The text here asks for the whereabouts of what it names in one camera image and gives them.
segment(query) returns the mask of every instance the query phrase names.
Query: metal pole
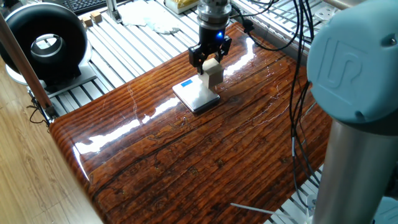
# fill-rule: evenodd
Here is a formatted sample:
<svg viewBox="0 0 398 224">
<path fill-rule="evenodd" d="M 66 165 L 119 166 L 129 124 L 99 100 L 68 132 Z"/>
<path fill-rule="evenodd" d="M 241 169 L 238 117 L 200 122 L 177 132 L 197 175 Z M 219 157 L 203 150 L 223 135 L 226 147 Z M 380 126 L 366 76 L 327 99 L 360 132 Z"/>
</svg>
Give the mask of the metal pole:
<svg viewBox="0 0 398 224">
<path fill-rule="evenodd" d="M 312 223 L 371 223 L 397 160 L 398 137 L 333 121 Z"/>
<path fill-rule="evenodd" d="M 4 20 L 1 14 L 0 41 L 2 42 L 2 45 L 6 49 L 7 53 L 10 55 L 12 61 L 17 66 L 21 75 L 25 78 L 26 83 L 29 85 L 30 89 L 35 95 L 36 100 L 40 103 L 43 109 L 52 110 L 51 108 L 53 107 L 49 96 L 47 96 L 46 92 L 44 91 L 43 86 L 40 84 L 39 78 L 37 78 L 36 73 L 34 72 L 24 52 L 15 39 L 14 34 L 12 34 L 7 22 Z"/>
<path fill-rule="evenodd" d="M 116 0 L 106 0 L 106 5 L 108 6 L 108 15 L 117 23 L 122 22 L 122 18 L 118 11 L 118 4 Z"/>
</svg>

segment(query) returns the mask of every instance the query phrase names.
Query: keyboard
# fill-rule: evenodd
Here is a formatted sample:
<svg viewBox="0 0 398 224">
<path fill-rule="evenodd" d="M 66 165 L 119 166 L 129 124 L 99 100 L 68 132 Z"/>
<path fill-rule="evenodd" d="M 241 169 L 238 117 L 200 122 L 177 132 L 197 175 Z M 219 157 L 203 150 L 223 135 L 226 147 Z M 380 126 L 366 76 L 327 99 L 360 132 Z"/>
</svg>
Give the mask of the keyboard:
<svg viewBox="0 0 398 224">
<path fill-rule="evenodd" d="M 51 2 L 59 4 L 74 12 L 77 16 L 86 12 L 94 11 L 102 7 L 106 7 L 106 0 L 43 0 L 43 2 Z"/>
</svg>

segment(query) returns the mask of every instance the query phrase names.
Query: white block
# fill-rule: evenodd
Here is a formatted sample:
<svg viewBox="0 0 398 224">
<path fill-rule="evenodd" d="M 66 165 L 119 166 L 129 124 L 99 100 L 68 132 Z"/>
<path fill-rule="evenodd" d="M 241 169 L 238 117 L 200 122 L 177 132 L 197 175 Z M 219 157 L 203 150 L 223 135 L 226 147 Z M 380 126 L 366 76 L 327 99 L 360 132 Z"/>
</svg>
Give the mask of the white block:
<svg viewBox="0 0 398 224">
<path fill-rule="evenodd" d="M 207 88 L 211 88 L 223 82 L 224 68 L 216 59 L 209 59 L 203 63 L 203 74 L 199 78 Z"/>
</svg>

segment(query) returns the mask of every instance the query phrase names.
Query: blue label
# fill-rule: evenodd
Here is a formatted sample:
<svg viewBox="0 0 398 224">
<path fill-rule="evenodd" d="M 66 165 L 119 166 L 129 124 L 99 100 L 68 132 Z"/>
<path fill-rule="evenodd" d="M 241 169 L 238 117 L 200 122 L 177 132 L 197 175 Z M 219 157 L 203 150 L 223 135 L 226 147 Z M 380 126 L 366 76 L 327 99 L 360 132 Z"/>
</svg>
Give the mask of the blue label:
<svg viewBox="0 0 398 224">
<path fill-rule="evenodd" d="M 186 82 L 184 82 L 183 84 L 181 84 L 182 87 L 186 87 L 187 85 L 191 84 L 192 80 L 188 80 Z"/>
</svg>

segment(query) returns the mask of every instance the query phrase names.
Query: blue light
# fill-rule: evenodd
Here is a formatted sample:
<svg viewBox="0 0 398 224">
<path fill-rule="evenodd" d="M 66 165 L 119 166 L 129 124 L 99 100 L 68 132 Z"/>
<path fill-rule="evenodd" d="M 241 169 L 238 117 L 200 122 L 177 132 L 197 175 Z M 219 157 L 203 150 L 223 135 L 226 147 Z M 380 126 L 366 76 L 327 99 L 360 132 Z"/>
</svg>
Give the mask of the blue light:
<svg viewBox="0 0 398 224">
<path fill-rule="evenodd" d="M 222 32 L 219 32 L 219 33 L 217 34 L 217 38 L 223 38 L 223 37 L 224 37 L 224 35 L 223 35 Z"/>
</svg>

